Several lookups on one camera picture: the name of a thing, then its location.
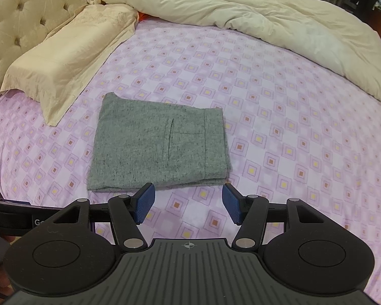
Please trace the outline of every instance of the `cream pillow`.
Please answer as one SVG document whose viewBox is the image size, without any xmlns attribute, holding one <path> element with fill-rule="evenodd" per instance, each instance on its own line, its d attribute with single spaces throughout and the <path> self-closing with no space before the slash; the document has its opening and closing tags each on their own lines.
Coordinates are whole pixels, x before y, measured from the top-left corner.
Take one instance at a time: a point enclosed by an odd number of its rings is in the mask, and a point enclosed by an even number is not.
<svg viewBox="0 0 381 305">
<path fill-rule="evenodd" d="M 138 12 L 126 4 L 81 7 L 11 64 L 0 92 L 22 90 L 56 126 L 108 56 L 134 34 L 137 21 Z"/>
</svg>

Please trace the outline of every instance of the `crosshair symbol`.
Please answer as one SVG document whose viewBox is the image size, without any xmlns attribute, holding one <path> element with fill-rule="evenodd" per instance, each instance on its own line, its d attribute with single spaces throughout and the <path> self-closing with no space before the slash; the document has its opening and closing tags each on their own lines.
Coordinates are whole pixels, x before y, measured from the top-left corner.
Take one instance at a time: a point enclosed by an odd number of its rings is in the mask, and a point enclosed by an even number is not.
<svg viewBox="0 0 381 305">
<path fill-rule="evenodd" d="M 191 248 L 193 248 L 194 246 L 196 246 L 196 244 L 193 244 L 192 242 L 187 242 L 183 245 L 185 248 L 187 248 L 188 250 L 190 250 Z"/>
</svg>

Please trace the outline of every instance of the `gray folded clothing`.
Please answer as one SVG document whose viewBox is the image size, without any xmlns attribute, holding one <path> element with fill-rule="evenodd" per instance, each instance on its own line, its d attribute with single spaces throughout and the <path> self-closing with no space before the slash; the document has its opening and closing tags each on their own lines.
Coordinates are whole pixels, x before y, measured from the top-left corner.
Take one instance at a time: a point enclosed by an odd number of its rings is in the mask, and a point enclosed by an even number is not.
<svg viewBox="0 0 381 305">
<path fill-rule="evenodd" d="M 221 109 L 104 97 L 88 190 L 220 185 L 229 170 Z"/>
</svg>

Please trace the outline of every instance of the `purple patterned bed sheet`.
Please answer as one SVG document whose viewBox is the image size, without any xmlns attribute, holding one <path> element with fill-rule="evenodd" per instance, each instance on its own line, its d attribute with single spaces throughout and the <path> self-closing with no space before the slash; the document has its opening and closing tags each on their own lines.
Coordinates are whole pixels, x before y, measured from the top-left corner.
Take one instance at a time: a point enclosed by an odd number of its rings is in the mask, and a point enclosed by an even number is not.
<svg viewBox="0 0 381 305">
<path fill-rule="evenodd" d="M 0 98 L 0 191 L 63 207 L 86 190 L 102 98 L 221 108 L 229 181 L 271 202 L 299 197 L 362 238 L 375 254 L 366 292 L 381 304 L 381 104 L 344 78 L 290 51 L 232 30 L 141 22 L 55 128 L 22 92 Z M 226 237 L 233 225 L 221 187 L 158 191 L 140 229 L 153 237 Z M 268 241 L 283 230 L 268 224 Z M 99 224 L 97 232 L 110 239 Z"/>
</svg>

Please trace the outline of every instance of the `ribbed surface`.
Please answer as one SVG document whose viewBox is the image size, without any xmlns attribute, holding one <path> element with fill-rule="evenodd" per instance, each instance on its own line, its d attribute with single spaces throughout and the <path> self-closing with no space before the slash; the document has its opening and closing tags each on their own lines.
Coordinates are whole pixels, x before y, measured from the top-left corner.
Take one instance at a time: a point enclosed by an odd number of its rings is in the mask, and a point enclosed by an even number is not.
<svg viewBox="0 0 381 305">
<path fill-rule="evenodd" d="M 222 200 L 224 207 L 229 213 L 233 222 L 237 225 L 242 223 L 240 205 L 237 198 L 227 189 L 227 187 L 223 187 L 222 190 Z"/>
<path fill-rule="evenodd" d="M 142 224 L 149 210 L 155 202 L 155 187 L 152 185 L 137 200 L 137 207 L 134 213 L 136 224 Z"/>
<path fill-rule="evenodd" d="M 18 292 L 6 305 L 370 305 L 362 292 L 333 298 L 298 294 L 274 281 L 251 253 L 223 239 L 155 240 L 124 255 L 117 269 L 78 295 L 41 298 Z"/>
</svg>

